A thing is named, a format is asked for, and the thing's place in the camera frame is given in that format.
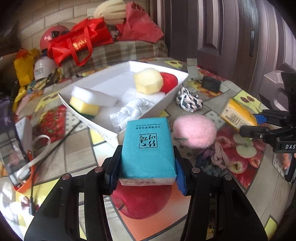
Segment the person's right hand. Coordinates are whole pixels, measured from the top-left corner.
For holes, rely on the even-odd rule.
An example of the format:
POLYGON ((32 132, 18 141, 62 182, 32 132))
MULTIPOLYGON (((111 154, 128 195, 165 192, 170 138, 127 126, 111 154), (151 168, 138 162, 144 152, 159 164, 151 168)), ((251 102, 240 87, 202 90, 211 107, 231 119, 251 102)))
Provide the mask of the person's right hand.
POLYGON ((292 158, 289 153, 284 153, 282 155, 282 166, 284 170, 286 170, 290 166, 291 160, 292 158))

